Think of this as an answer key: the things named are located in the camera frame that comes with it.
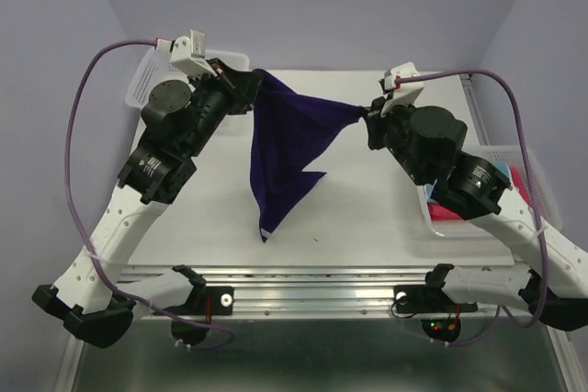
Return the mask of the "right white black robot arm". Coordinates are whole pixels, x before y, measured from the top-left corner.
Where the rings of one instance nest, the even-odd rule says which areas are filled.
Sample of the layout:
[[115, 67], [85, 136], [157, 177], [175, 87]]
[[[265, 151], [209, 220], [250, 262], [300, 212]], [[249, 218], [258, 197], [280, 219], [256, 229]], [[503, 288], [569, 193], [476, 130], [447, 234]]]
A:
[[420, 286], [406, 286], [402, 314], [452, 312], [479, 303], [537, 315], [573, 331], [587, 324], [587, 253], [545, 220], [534, 218], [510, 179], [491, 162], [462, 150], [466, 124], [439, 106], [372, 101], [364, 120], [367, 145], [385, 149], [432, 199], [491, 234], [522, 260], [511, 271], [439, 263]]

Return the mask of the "pink towel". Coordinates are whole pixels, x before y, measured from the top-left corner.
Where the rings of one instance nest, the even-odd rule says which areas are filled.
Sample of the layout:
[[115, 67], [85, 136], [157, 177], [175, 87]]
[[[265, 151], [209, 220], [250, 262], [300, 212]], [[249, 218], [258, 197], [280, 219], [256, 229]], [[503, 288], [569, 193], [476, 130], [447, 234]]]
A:
[[[527, 204], [531, 204], [531, 200], [530, 200], [529, 194], [525, 188], [522, 175], [512, 165], [509, 165], [509, 164], [507, 164], [507, 165], [511, 169], [511, 174], [512, 174], [511, 183], [514, 185], [514, 187], [517, 189], [517, 191], [521, 194], [522, 198], [527, 202]], [[464, 218], [461, 217], [458, 212], [441, 205], [438, 201], [436, 201], [436, 203], [433, 203], [433, 204], [430, 204], [427, 202], [427, 209], [429, 211], [431, 220], [433, 220], [433, 221], [464, 220]]]

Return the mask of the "light blue towel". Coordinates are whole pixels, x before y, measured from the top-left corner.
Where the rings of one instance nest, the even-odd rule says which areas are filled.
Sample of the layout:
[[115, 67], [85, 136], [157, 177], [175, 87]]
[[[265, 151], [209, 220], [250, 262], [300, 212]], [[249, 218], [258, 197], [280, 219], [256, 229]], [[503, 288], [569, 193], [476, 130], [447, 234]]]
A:
[[[512, 174], [511, 169], [505, 162], [493, 162], [492, 165], [494, 168], [503, 174], [506, 179], [511, 182], [512, 181]], [[430, 204], [436, 203], [436, 201], [432, 198], [432, 193], [435, 189], [435, 185], [425, 185], [424, 186], [424, 194], [426, 196], [426, 201]]]

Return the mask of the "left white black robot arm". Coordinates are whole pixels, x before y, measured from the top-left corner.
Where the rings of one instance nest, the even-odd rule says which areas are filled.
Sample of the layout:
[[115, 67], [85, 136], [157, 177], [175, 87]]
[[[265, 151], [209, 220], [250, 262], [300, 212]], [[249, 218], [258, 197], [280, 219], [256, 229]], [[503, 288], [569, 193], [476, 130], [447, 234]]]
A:
[[206, 279], [186, 265], [138, 283], [116, 283], [147, 231], [196, 172], [193, 160], [221, 122], [254, 107], [261, 73], [237, 71], [219, 59], [210, 64], [211, 73], [153, 88], [141, 111], [145, 129], [104, 215], [92, 233], [79, 229], [83, 249], [64, 274], [32, 295], [82, 342], [107, 348], [134, 321], [157, 313], [173, 320], [178, 343], [194, 347], [208, 336], [212, 314], [229, 310], [222, 299], [230, 288], [209, 293]]

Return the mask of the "purple towel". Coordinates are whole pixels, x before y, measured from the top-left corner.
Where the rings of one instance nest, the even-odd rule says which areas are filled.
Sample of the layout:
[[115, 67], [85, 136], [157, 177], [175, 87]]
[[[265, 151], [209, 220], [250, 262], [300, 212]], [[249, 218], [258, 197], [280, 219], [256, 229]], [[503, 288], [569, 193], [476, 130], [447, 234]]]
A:
[[254, 72], [262, 76], [262, 83], [254, 104], [250, 186], [259, 210], [259, 235], [266, 242], [325, 176], [305, 168], [365, 110], [301, 95], [265, 70]]

